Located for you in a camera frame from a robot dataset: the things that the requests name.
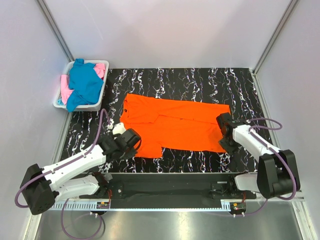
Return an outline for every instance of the metal frame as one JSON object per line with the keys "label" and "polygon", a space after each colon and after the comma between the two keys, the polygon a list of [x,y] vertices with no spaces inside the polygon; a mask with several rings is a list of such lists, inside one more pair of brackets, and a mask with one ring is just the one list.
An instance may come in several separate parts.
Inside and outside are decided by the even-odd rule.
{"label": "metal frame", "polygon": [[287,21],[289,20],[290,16],[292,15],[293,11],[295,10],[298,2],[300,0],[291,0],[289,5],[287,6],[284,14],[282,15],[278,25],[276,26],[268,44],[266,45],[261,57],[259,58],[257,64],[255,65],[253,72],[257,74],[264,63],[265,59],[267,58],[270,50],[272,49],[273,45],[275,44],[278,36],[280,35],[281,31],[283,30],[284,26],[286,25]]}
{"label": "metal frame", "polygon": [[58,28],[58,25],[56,24],[56,21],[55,19],[53,18],[47,4],[46,4],[46,1],[45,0],[35,0],[36,3],[38,4],[41,12],[43,13],[44,15],[44,18],[47,20],[55,38],[57,39],[60,47],[62,48],[63,50],[63,53],[65,54],[66,58],[69,60],[69,62],[72,62],[75,60],[74,56],[72,55],[64,37],[62,36],[59,28]]}
{"label": "metal frame", "polygon": [[[50,211],[61,211],[66,201],[56,202]],[[209,208],[111,208],[111,203],[105,208],[99,208],[101,202],[109,203],[109,199],[70,199],[65,211],[95,211],[95,212],[230,212],[230,203],[221,201],[221,207]]]}
{"label": "metal frame", "polygon": [[[45,19],[47,20],[51,30],[53,31],[58,43],[60,44],[65,56],[67,57],[67,59],[71,62],[71,61],[74,61],[74,57],[65,41],[65,39],[63,38],[45,0],[35,0],[36,3],[38,4],[41,12],[43,13]],[[267,105],[266,105],[266,101],[265,101],[265,98],[264,98],[264,95],[263,95],[263,92],[261,90],[261,86],[256,78],[256,74],[259,72],[261,66],[263,65],[266,57],[268,56],[270,50],[272,49],[274,43],[276,42],[278,36],[280,35],[281,31],[283,30],[286,22],[288,21],[288,19],[290,18],[290,16],[292,15],[295,7],[297,6],[299,0],[291,0],[288,7],[286,8],[283,16],[281,17],[281,20],[279,21],[275,31],[273,32],[267,46],[265,47],[261,57],[259,58],[256,66],[254,67],[254,69],[251,71],[251,75],[252,75],[252,79],[253,79],[253,82],[256,86],[256,90],[257,90],[257,94],[258,94],[258,98],[260,99],[260,103],[261,103],[261,107],[262,107],[262,111],[264,113],[264,115],[266,117],[270,116],[270,113],[269,113],[269,110],[267,108]],[[69,124],[70,124],[70,121],[71,121],[71,117],[72,117],[72,114],[69,113],[66,115],[66,119],[65,119],[65,124],[64,124],[64,127],[62,128],[61,130],[61,133],[60,133],[60,137],[59,137],[59,140],[58,140],[58,143],[57,143],[57,146],[56,146],[56,149],[55,149],[55,152],[54,152],[54,156],[52,158],[52,162],[53,163],[56,163],[60,160],[60,157],[61,157],[61,154],[62,154],[62,150],[63,150],[63,145],[64,145],[64,142],[65,142],[65,139],[66,139],[66,136],[67,136],[67,133],[68,133],[68,128],[69,128]],[[273,127],[273,124],[268,122],[267,125],[269,127]],[[274,132],[270,132],[270,136],[271,136],[271,140],[273,142],[273,144],[277,147],[280,147],[280,144],[279,144],[279,141],[278,141],[278,138],[277,138],[277,135],[274,133]],[[311,219],[310,219],[310,216],[309,216],[309,212],[308,212],[308,209],[306,207],[306,203],[304,202],[304,198],[303,198],[303,195],[301,192],[298,192],[297,193],[297,197],[292,201],[292,205],[294,207],[294,212],[295,212],[295,215],[296,215],[296,219],[298,221],[298,224],[299,224],[299,228],[300,228],[300,231],[302,233],[302,236],[303,236],[303,239],[305,240],[316,240],[317,239],[317,236],[316,236],[316,233],[315,233],[315,230],[314,230],[314,227],[313,227],[313,224],[311,222]],[[257,199],[248,199],[248,201],[254,201],[254,202],[259,202],[259,201],[262,201],[263,198],[259,195],[257,195]],[[275,198],[275,199],[271,199],[273,201],[279,201],[278,198]],[[234,199],[225,199],[223,201],[221,201],[222,204],[224,203],[228,203],[228,202],[232,202],[234,201]],[[40,220],[41,220],[41,215],[29,215],[28,216],[28,223],[26,225],[26,229],[25,229],[25,233],[22,237],[22,239],[24,240],[34,240],[35,237],[36,237],[36,234],[37,234],[37,231],[38,231],[38,227],[39,227],[39,223],[40,223]]]}
{"label": "metal frame", "polygon": [[[60,131],[58,142],[55,147],[53,158],[51,161],[52,164],[57,163],[60,160],[60,157],[62,155],[62,151],[64,148],[64,143],[67,137],[71,117],[72,117],[72,113],[67,113],[65,116],[64,124]],[[27,216],[27,224],[25,226],[25,232],[21,238],[22,240],[35,240],[38,227],[40,224],[41,216],[42,216],[41,214],[32,215],[31,212],[29,212]]]}

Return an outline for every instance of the laundry basket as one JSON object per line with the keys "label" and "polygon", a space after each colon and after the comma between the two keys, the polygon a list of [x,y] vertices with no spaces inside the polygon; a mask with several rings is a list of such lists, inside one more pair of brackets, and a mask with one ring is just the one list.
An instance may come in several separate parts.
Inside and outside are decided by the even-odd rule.
{"label": "laundry basket", "polygon": [[[64,71],[63,71],[63,75],[69,75],[69,71],[70,69],[72,69],[72,67],[74,66],[74,62],[75,61],[71,61],[67,64],[67,66],[65,67]],[[99,111],[101,108],[101,104],[102,104],[102,97],[104,95],[104,89],[106,86],[106,81],[107,81],[107,75],[108,75],[108,69],[109,69],[109,62],[104,61],[104,60],[85,60],[84,63],[92,63],[92,64],[104,64],[105,65],[105,74],[103,77],[103,85],[101,88],[101,92],[100,92],[100,96],[99,96],[99,101],[96,104],[93,105],[79,105],[76,107],[76,109],[74,110],[74,112],[82,112],[82,111],[86,111],[86,112],[96,112]],[[56,97],[54,99],[53,102],[53,106],[55,106],[56,108],[59,109],[65,109],[67,110],[67,106],[66,105],[60,105],[58,103],[58,100],[61,99],[61,86],[59,87],[59,90],[56,94]]]}

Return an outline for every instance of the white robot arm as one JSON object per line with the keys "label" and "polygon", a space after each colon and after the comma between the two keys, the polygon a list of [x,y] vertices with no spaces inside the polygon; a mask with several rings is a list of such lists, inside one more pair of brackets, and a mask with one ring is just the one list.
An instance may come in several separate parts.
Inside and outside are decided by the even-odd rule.
{"label": "white robot arm", "polygon": [[94,173],[82,178],[72,178],[106,162],[134,157],[137,153],[135,145],[139,142],[141,138],[133,129],[126,130],[123,123],[119,123],[112,133],[103,137],[93,148],[88,147],[66,160],[43,168],[39,168],[37,164],[30,166],[21,187],[37,176],[49,172],[22,191],[31,213],[41,214],[51,208],[56,201],[81,195],[94,194],[97,197],[105,195],[108,182],[102,174]]}
{"label": "white robot arm", "polygon": [[256,133],[246,120],[233,120],[230,113],[216,118],[223,139],[220,145],[232,154],[244,147],[258,161],[257,172],[248,172],[234,177],[231,191],[261,193],[266,199],[300,190],[300,179],[295,155],[290,150],[273,146]]}

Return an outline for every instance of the gray wall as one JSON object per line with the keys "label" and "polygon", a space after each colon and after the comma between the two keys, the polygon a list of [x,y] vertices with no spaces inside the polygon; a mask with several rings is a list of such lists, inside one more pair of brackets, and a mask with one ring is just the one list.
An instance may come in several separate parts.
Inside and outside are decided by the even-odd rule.
{"label": "gray wall", "polygon": [[46,0],[74,57],[253,68],[290,0]]}
{"label": "gray wall", "polygon": [[320,236],[320,1],[300,1],[258,73],[280,145],[297,159],[302,190]]}
{"label": "gray wall", "polygon": [[0,239],[17,240],[30,211],[15,193],[28,166],[52,162],[66,117],[52,103],[67,59],[36,1],[0,5]]}

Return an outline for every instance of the orange garment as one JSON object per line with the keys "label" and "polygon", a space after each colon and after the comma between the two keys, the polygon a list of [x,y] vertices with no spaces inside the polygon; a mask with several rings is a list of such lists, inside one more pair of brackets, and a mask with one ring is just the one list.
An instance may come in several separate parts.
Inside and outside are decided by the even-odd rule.
{"label": "orange garment", "polygon": [[160,158],[162,147],[225,153],[216,117],[229,105],[127,94],[120,121],[141,136],[137,157]]}

